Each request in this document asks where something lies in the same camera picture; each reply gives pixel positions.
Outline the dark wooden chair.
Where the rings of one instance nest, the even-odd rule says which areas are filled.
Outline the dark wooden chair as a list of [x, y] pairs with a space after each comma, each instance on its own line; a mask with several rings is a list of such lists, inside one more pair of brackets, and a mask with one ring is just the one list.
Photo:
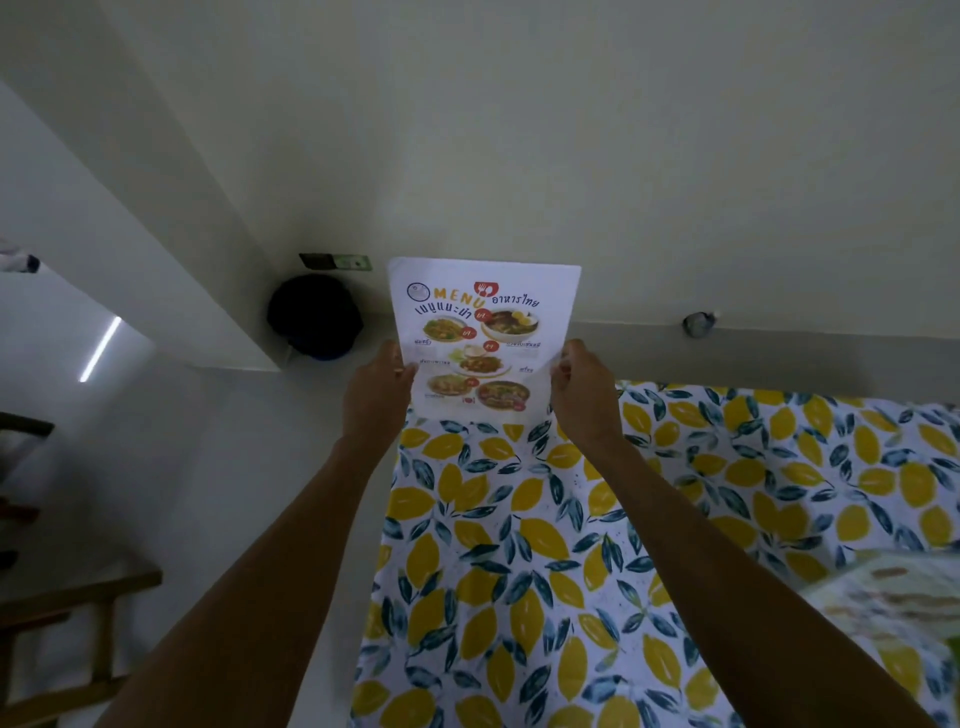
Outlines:
[[[56, 425], [45, 419], [0, 411], [0, 485], [55, 429]], [[0, 525], [28, 526], [39, 516], [39, 508], [13, 503], [0, 493]]]

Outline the white and black object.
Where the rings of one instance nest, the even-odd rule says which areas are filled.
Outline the white and black object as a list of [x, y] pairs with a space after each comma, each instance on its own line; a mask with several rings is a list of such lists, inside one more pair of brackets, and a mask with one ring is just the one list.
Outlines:
[[41, 267], [35, 255], [0, 237], [0, 273], [37, 274]]

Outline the person's left hand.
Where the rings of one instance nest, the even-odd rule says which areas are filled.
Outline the person's left hand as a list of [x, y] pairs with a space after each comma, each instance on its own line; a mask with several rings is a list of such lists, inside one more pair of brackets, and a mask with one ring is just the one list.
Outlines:
[[342, 401], [342, 437], [383, 455], [402, 432], [414, 378], [399, 379], [387, 373], [384, 341], [347, 384]]

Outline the black round bag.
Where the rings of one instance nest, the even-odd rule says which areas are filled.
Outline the black round bag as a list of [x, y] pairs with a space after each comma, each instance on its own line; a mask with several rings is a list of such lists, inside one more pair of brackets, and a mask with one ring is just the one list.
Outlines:
[[345, 357], [364, 329], [348, 287], [321, 273], [298, 275], [279, 285], [268, 303], [267, 322], [297, 353], [318, 361]]

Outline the white light strip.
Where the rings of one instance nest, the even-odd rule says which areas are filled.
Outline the white light strip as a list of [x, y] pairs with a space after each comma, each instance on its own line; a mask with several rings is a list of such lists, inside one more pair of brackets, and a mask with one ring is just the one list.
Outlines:
[[102, 360], [107, 349], [111, 345], [114, 336], [117, 334], [118, 330], [123, 324], [123, 319], [119, 316], [114, 316], [101, 337], [97, 341], [96, 346], [94, 347], [90, 357], [87, 359], [83, 369], [81, 370], [78, 376], [78, 383], [88, 383], [96, 371], [100, 361]]

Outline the person's right forearm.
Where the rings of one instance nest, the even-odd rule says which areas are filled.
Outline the person's right forearm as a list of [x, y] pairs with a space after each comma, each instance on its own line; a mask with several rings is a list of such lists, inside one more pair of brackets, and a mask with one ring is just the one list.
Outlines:
[[615, 431], [578, 443], [626, 512], [746, 728], [937, 728], [918, 701], [760, 566]]

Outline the lemon print tablecloth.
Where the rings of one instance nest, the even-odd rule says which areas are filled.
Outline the lemon print tablecloth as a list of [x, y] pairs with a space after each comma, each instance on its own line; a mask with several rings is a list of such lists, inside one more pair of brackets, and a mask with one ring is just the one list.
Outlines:
[[[620, 382], [625, 438], [796, 589], [960, 555], [960, 406]], [[556, 418], [409, 411], [349, 728], [745, 728]]]

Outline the white printed menu sheet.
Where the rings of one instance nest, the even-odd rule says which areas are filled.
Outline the white printed menu sheet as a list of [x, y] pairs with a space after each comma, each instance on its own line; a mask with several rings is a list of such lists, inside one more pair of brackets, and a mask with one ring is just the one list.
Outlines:
[[567, 340], [578, 265], [396, 257], [390, 301], [414, 415], [533, 426]]

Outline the pile of printed sheets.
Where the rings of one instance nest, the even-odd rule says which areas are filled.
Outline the pile of printed sheets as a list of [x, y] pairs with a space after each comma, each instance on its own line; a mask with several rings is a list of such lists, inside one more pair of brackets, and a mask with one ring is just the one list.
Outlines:
[[801, 595], [915, 698], [960, 714], [960, 553], [877, 552]]

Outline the person's left forearm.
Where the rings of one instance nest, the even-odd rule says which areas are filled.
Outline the person's left forearm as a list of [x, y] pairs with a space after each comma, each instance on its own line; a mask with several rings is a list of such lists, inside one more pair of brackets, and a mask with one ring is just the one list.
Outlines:
[[344, 434], [133, 671], [94, 728], [287, 728], [372, 474], [397, 435]]

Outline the green wall socket plate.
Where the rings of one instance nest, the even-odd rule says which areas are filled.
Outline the green wall socket plate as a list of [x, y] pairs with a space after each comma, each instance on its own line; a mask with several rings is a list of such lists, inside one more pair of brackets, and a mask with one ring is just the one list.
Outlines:
[[316, 272], [347, 271], [372, 272], [373, 264], [365, 254], [301, 252], [298, 257], [303, 266]]

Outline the person's right hand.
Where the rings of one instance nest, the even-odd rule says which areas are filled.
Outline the person's right hand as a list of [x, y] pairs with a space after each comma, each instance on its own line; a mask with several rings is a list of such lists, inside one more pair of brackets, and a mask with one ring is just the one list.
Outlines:
[[551, 406], [570, 441], [591, 458], [623, 441], [613, 374], [584, 345], [584, 366], [570, 380], [551, 379]]

